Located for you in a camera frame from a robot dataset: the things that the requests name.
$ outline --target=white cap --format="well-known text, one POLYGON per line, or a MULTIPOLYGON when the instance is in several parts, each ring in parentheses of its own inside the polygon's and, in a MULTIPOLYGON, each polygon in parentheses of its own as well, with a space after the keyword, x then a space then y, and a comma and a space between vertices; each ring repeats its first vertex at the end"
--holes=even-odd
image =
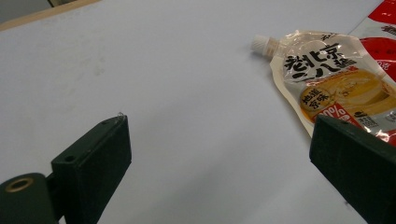
POLYGON ((251 43, 251 49, 263 56, 273 57, 277 49, 278 42, 269 36, 256 35, 251 43))

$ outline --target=white table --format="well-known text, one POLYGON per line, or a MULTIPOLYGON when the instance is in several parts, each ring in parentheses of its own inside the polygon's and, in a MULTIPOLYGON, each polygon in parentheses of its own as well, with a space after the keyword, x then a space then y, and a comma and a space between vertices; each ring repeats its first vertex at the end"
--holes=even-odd
POLYGON ((360 224, 308 158, 255 34, 347 34, 381 0, 102 0, 0 32, 0 182, 127 115, 133 160, 99 223, 360 224))

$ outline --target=food pouch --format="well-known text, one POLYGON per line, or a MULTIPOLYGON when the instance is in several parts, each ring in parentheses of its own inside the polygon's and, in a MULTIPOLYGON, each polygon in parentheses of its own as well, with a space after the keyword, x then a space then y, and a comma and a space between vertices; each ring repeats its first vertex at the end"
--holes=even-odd
POLYGON ((273 58, 276 86, 312 136, 316 117, 350 122, 396 146, 396 88, 357 37, 297 31, 279 41, 256 36, 273 58))
POLYGON ((350 35, 396 80, 396 0, 384 0, 350 35))

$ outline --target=table surface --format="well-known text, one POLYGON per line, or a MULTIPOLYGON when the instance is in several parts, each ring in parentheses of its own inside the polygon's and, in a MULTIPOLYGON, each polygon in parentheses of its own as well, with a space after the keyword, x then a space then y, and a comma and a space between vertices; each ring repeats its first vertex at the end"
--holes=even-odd
POLYGON ((102 0, 0 32, 0 182, 122 112, 132 164, 99 223, 364 223, 249 45, 348 34, 380 2, 102 0))

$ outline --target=yellow food picture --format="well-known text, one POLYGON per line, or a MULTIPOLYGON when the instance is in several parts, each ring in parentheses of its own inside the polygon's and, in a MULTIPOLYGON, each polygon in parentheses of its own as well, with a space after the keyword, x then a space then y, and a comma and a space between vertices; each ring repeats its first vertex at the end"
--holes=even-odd
POLYGON ((300 96, 300 106, 312 121, 324 108, 335 103, 350 115, 375 115, 396 108, 396 89, 364 70, 345 72, 311 82, 300 96))

